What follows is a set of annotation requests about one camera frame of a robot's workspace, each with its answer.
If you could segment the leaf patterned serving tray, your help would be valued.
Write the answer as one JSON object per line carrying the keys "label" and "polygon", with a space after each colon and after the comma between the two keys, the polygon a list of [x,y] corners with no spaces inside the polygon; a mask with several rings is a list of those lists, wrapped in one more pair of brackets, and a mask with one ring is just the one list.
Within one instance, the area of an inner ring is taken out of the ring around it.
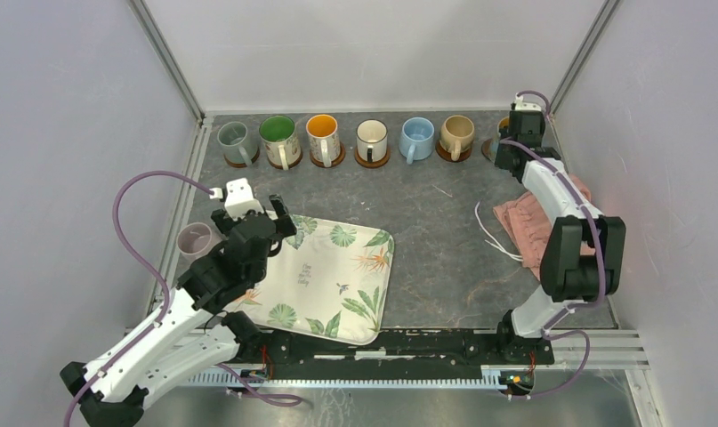
{"label": "leaf patterned serving tray", "polygon": [[258,326],[348,344],[381,329],[395,241],[387,230],[293,215],[263,282],[227,306]]}

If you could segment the dark walnut coaster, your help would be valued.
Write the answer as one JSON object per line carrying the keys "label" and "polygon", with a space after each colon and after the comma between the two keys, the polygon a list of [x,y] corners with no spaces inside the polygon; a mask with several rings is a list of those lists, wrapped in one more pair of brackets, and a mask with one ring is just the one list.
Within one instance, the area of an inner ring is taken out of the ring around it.
{"label": "dark walnut coaster", "polygon": [[482,155],[487,158],[490,162],[495,163],[497,152],[499,148],[499,141],[497,138],[489,138],[482,142],[481,152]]}

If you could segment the pink drawstring cloth bag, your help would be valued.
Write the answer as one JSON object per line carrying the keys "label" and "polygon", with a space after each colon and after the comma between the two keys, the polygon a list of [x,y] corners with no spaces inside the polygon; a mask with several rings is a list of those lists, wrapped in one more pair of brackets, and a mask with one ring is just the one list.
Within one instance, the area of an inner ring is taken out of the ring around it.
{"label": "pink drawstring cloth bag", "polygon": [[536,197],[522,196],[493,208],[496,218],[522,257],[522,266],[540,279],[540,264],[552,232],[552,224]]}

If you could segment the orange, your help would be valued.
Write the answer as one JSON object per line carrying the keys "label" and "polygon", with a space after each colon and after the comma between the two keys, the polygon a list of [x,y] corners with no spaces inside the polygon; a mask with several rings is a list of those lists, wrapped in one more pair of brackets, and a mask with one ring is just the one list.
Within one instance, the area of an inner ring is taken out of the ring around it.
{"label": "orange", "polygon": [[510,125],[510,118],[509,117],[503,117],[497,125],[497,139],[503,140],[508,139],[510,137],[509,134],[509,125]]}

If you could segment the white mug green inside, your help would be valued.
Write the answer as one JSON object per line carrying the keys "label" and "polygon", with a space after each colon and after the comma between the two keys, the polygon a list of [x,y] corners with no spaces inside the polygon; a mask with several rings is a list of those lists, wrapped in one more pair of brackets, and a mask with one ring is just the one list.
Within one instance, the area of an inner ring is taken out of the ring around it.
{"label": "white mug green inside", "polygon": [[303,153],[295,122],[290,117],[277,115],[266,118],[259,127],[259,134],[267,157],[276,164],[285,167]]}

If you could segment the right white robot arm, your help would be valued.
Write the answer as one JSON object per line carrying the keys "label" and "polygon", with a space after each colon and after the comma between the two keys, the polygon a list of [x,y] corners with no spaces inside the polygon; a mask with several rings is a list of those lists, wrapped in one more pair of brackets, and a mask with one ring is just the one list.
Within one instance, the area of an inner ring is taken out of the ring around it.
{"label": "right white robot arm", "polygon": [[624,221],[605,215],[580,193],[558,152],[543,146],[545,130],[545,113],[538,105],[514,102],[506,125],[485,150],[496,167],[535,196],[551,226],[540,286],[504,317],[502,324],[510,330],[495,339],[496,354],[507,363],[526,357],[530,340],[545,338],[568,314],[614,294],[622,271]]}

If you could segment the grey green ribbed mug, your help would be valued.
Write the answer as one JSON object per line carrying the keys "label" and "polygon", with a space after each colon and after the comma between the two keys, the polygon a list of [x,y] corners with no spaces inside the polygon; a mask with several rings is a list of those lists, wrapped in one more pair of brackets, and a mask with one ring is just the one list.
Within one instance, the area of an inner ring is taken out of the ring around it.
{"label": "grey green ribbed mug", "polygon": [[223,125],[217,141],[225,162],[235,168],[250,167],[260,155],[259,143],[245,124],[233,121]]}

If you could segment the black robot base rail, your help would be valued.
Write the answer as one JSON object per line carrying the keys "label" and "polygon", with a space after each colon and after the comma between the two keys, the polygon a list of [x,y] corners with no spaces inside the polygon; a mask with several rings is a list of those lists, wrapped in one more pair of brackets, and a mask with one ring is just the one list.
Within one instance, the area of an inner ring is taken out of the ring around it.
{"label": "black robot base rail", "polygon": [[273,368],[274,380],[473,380],[483,367],[532,367],[555,361],[545,339],[488,330],[382,330],[364,345],[270,330],[241,345],[231,365]]}

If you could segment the light blue mug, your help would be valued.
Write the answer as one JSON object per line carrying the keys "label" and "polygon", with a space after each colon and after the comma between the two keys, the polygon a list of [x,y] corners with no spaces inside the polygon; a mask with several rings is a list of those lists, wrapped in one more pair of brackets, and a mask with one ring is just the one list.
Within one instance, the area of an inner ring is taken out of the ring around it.
{"label": "light blue mug", "polygon": [[408,165],[425,160],[432,154],[435,128],[424,117],[411,117],[401,127],[399,151]]}

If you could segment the cream enamel mug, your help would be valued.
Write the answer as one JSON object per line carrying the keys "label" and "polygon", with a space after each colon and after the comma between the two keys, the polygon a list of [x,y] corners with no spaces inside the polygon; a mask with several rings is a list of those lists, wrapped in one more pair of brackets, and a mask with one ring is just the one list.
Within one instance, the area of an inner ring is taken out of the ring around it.
{"label": "cream enamel mug", "polygon": [[368,165],[379,164],[388,155],[388,129],[384,122],[368,119],[361,122],[356,131],[356,153]]}

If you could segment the white mug orange inside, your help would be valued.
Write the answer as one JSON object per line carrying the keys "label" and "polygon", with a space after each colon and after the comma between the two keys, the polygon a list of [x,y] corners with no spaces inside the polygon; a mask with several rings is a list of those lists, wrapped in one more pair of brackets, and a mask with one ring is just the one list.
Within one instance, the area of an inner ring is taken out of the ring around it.
{"label": "white mug orange inside", "polygon": [[314,156],[330,168],[340,153],[342,143],[338,134],[337,120],[328,114],[311,117],[306,124],[310,151]]}

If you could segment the pink ribbed mug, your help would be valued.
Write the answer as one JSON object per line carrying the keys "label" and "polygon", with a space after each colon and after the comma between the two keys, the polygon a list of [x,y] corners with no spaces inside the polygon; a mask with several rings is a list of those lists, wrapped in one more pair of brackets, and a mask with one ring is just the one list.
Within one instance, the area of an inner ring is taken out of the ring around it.
{"label": "pink ribbed mug", "polygon": [[175,244],[181,256],[189,262],[207,255],[221,242],[222,237],[220,234],[203,222],[188,224],[175,239]]}

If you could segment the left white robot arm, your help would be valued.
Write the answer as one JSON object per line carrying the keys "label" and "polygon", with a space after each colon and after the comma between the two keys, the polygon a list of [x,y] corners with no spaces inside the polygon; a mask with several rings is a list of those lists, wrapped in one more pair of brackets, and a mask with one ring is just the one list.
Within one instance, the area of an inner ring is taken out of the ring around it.
{"label": "left white robot arm", "polygon": [[250,197],[212,219],[224,238],[181,274],[169,302],[112,349],[89,363],[70,362],[60,376],[90,426],[134,426],[145,410],[181,382],[235,358],[254,360],[261,331],[231,302],[262,282],[268,260],[296,233],[281,196],[273,213]]}

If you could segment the beige ceramic mug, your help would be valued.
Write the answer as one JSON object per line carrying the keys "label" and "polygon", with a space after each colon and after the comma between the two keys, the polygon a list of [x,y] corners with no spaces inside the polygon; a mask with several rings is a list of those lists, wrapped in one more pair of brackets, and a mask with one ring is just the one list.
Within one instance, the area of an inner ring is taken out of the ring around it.
{"label": "beige ceramic mug", "polygon": [[453,159],[458,159],[464,150],[473,146],[474,138],[475,125],[466,116],[450,116],[440,128],[441,145],[451,154]]}

